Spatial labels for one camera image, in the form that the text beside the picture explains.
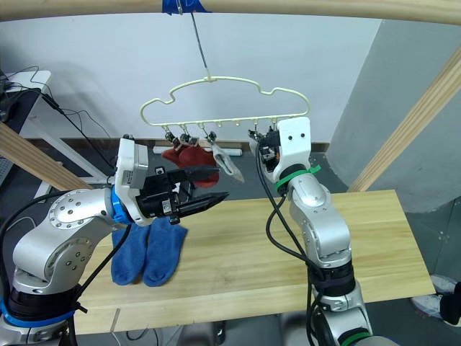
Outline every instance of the light wooden tabletop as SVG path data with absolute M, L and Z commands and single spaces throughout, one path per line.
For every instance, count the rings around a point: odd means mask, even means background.
M 335 194 L 334 205 L 352 234 L 355 273 L 366 302 L 434 292 L 394 191 Z M 118 286 L 106 266 L 81 298 L 89 313 L 76 313 L 77 333 L 108 332 L 117 308 L 116 331 L 305 309 L 305 265 L 267 240 L 270 211 L 267 199 L 234 200 L 184 218 L 189 233 L 181 261 L 161 287 L 142 282 Z M 293 230 L 298 229 L 288 203 L 282 211 Z M 278 220 L 273 230 L 276 239 L 294 247 Z M 103 239 L 83 279 L 111 249 L 110 237 Z

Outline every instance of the sock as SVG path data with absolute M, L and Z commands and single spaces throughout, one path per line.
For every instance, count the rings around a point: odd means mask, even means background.
M 201 146 L 190 146 L 189 148 L 185 148 L 180 154 L 179 159 L 183 163 L 184 166 L 213 166 L 216 167 L 216 161 L 213 157 L 212 153 L 206 152 Z M 216 185 L 219 180 L 219 173 L 214 173 L 213 175 L 209 176 L 207 179 L 197 180 L 194 182 L 197 186 L 200 187 L 212 187 Z
M 143 274 L 147 286 L 163 285 L 173 275 L 186 234 L 184 227 L 170 225 L 168 218 L 156 218 L 153 221 Z
M 245 182 L 240 169 L 237 168 L 237 166 L 232 162 L 231 157 L 224 150 L 222 150 L 219 145 L 212 143 L 211 149 L 213 152 L 213 158 L 215 159 L 216 163 L 220 165 L 220 167 L 227 175 L 237 179 L 239 182 Z
M 139 276 L 146 260 L 147 235 L 149 226 L 131 226 L 130 234 L 125 243 L 112 258 L 110 272 L 112 281 L 118 285 L 128 285 Z M 121 240 L 124 229 L 112 232 L 112 244 L 115 247 Z
M 161 153 L 161 157 L 173 162 L 179 168 L 183 168 L 184 165 L 181 162 L 181 160 L 179 159 L 179 155 L 187 147 L 189 147 L 189 146 L 185 146 L 184 144 L 182 144 L 178 148 L 171 148 L 171 149 L 165 150 L 163 153 Z

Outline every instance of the blue sock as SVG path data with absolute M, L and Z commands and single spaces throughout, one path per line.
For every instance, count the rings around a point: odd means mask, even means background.
M 170 225 L 168 218 L 156 218 L 153 221 L 143 274 L 147 286 L 163 285 L 173 275 L 186 234 L 184 227 Z
M 135 223 L 131 226 L 128 238 L 112 258 L 110 272 L 114 283 L 128 285 L 139 276 L 146 260 L 148 232 L 149 226 L 140 227 Z M 112 232 L 112 244 L 114 247 L 124 233 L 124 229 Z

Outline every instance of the clothes hanger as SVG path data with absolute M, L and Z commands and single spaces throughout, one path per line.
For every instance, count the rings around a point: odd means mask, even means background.
M 150 125 L 150 126 L 160 126 L 165 131 L 168 131 L 169 126 L 173 126 L 173 125 L 177 125 L 177 126 L 183 128 L 183 126 L 185 126 L 185 125 L 195 124 L 195 125 L 198 125 L 199 127 L 203 128 L 202 126 L 205 123 L 215 123 L 215 124 L 218 125 L 218 127 L 221 127 L 224 122 L 233 122 L 236 126 L 239 126 L 240 122 L 244 121 L 244 120 L 253 120 L 255 122 L 255 124 L 256 124 L 257 121 L 260 120 L 260 119 L 271 119 L 272 122 L 275 124 L 277 122 L 278 118 L 281 118 L 281 117 L 298 117 L 298 116 L 307 115 L 309 113 L 309 111 L 310 111 L 309 99 L 304 94 L 302 94 L 301 92 L 298 92 L 296 90 L 282 88 L 282 87 L 275 87 L 270 92 L 268 92 L 268 91 L 264 91 L 262 89 L 261 85 L 257 81 L 253 81 L 251 79 L 245 79 L 245 78 L 233 77 L 233 76 L 212 76 L 210 74 L 210 70 L 208 69 L 208 65 L 207 65 L 207 62 L 205 60 L 205 54 L 203 53 L 202 45 L 200 43 L 200 37 L 199 37 L 199 34 L 198 34 L 198 30 L 197 30 L 197 24 L 195 23 L 194 14 L 191 13 L 191 15 L 192 15 L 192 23 L 194 25 L 195 37 L 197 38 L 197 44 L 199 46 L 200 54 L 202 56 L 202 61 L 203 61 L 203 64 L 205 66 L 207 76 L 204 77 L 203 79 L 197 79 L 197 80 L 194 80 L 194 81 L 188 81 L 187 83 L 183 83 L 183 84 L 180 84 L 178 86 L 175 86 L 173 89 L 171 89 L 169 91 L 169 96 L 170 96 L 169 100 L 163 100 L 163 99 L 157 97 L 157 98 L 151 99 L 151 100 L 147 101 L 146 103 L 144 103 L 140 108 L 140 116 L 143 119 L 144 123 L 146 123 L 147 125 Z M 162 103 L 164 105 L 171 105 L 172 103 L 174 103 L 176 101 L 176 97 L 174 96 L 174 93 L 177 92 L 178 90 L 183 89 L 183 88 L 188 87 L 188 86 L 191 86 L 191 85 L 201 84 L 201 83 L 213 83 L 214 81 L 238 81 L 238 82 L 241 82 L 241 83 L 251 84 L 251 85 L 254 85 L 256 87 L 257 91 L 260 94 L 264 95 L 264 96 L 272 96 L 272 95 L 274 95 L 275 92 L 285 92 L 285 93 L 288 93 L 288 94 L 294 94 L 295 96 L 301 98 L 304 101 L 304 103 L 306 105 L 306 108 L 305 108 L 304 112 L 299 112 L 299 113 L 265 115 L 265 116 L 260 116 L 260 117 L 235 117 L 235 118 L 213 119 L 213 120 L 192 120 L 192 121 L 181 121 L 181 122 L 174 122 L 174 123 L 152 123 L 151 121 L 147 120 L 146 115 L 144 114 L 144 110 L 145 110 L 145 108 L 147 108 L 147 106 L 152 105 L 153 103 L 156 103 L 156 102 L 160 102 L 160 103 Z

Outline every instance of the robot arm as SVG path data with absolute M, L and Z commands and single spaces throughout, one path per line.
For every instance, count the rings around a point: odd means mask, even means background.
M 309 281 L 319 298 L 312 315 L 318 345 L 350 345 L 348 340 L 357 346 L 396 345 L 372 336 L 360 285 L 354 278 L 349 229 L 333 206 L 331 193 L 310 173 L 309 119 L 282 120 L 276 130 L 265 135 L 249 131 L 249 135 L 259 143 L 266 177 L 281 195 L 287 194 L 290 215 L 317 269 L 310 268 Z
M 112 189 L 62 195 L 42 223 L 20 239 L 13 253 L 12 291 L 1 303 L 0 346 L 50 341 L 65 333 L 86 263 L 112 231 L 131 223 L 145 226 L 157 216 L 178 223 L 227 197 L 223 192 L 181 200 L 178 184 L 204 179 L 217 169 L 166 172 L 154 167 L 150 156 L 147 147 L 121 139 Z

